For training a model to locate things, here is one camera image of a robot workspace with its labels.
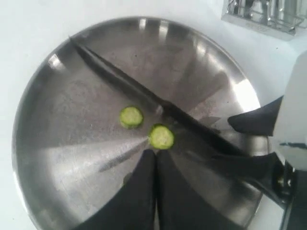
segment knife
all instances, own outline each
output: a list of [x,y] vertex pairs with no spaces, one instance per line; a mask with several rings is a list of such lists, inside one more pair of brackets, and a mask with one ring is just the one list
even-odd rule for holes
[[157,108],[157,110],[162,111],[162,115],[172,117],[183,127],[200,136],[209,146],[219,153],[236,156],[246,155],[246,153],[238,147],[221,138],[210,128],[203,126],[196,119],[188,115],[173,103],[157,96],[96,52],[79,44],[71,37],[70,42],[88,68],[112,87],[124,92],[126,95],[150,103]]

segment cucumber slice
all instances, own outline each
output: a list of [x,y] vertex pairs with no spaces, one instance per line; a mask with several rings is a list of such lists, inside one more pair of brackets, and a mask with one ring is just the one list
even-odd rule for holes
[[124,128],[137,128],[143,122],[142,112],[133,106],[121,110],[119,120]]
[[154,125],[150,134],[150,144],[159,150],[167,150],[174,144],[175,136],[167,127],[161,124]]

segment white countertop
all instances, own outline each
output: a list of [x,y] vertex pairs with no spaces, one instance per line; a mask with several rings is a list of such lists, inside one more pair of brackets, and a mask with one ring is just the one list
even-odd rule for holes
[[152,16],[177,21],[208,35],[232,55],[261,104],[282,95],[307,34],[291,42],[220,20],[222,0],[15,0],[0,8],[0,219],[5,230],[35,230],[17,195],[11,161],[12,127],[22,93],[42,60],[68,35],[101,21]]

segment metal rack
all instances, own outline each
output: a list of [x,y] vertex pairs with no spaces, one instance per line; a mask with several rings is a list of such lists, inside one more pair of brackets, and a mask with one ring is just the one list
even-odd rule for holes
[[307,0],[225,0],[222,19],[289,40],[307,28]]

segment dish rack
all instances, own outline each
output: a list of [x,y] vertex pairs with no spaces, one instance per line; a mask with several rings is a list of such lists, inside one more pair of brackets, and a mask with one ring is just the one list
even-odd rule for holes
[[225,0],[222,19],[290,40],[307,28],[307,0]]

